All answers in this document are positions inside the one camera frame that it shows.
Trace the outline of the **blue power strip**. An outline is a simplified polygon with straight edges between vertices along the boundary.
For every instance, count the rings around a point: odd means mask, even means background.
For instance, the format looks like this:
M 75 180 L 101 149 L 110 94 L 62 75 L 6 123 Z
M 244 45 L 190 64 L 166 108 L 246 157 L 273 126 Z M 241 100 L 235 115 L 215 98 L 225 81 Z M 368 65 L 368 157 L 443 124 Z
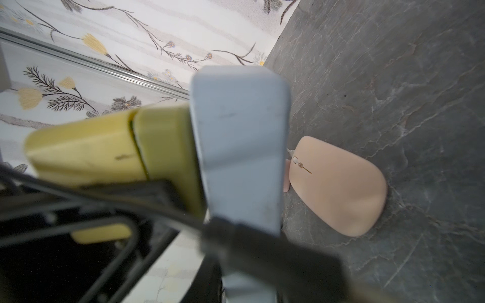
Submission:
M 191 123 L 211 217 L 280 235 L 290 88 L 261 66 L 206 66 Z

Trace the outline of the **yellow charger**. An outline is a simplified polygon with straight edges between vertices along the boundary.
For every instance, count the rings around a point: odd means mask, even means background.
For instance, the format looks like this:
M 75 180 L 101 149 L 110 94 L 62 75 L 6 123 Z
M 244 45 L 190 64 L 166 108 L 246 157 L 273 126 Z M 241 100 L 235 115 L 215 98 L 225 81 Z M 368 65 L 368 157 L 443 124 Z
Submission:
M 188 103 L 168 103 L 37 130 L 24 152 L 38 177 L 69 187 L 169 181 L 186 211 L 206 206 Z

